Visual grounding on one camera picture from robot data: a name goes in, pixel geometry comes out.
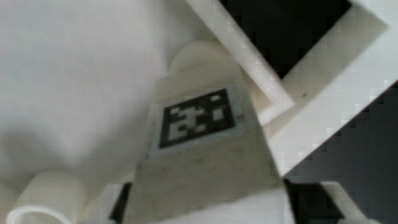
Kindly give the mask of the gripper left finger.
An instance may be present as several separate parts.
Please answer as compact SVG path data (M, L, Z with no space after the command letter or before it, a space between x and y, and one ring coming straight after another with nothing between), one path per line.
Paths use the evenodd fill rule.
M99 196L95 224L122 224L131 183L109 184Z

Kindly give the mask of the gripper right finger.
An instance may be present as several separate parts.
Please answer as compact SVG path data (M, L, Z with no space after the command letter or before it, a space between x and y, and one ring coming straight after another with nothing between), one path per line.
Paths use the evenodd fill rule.
M380 224L367 218L337 182L284 180L296 224Z

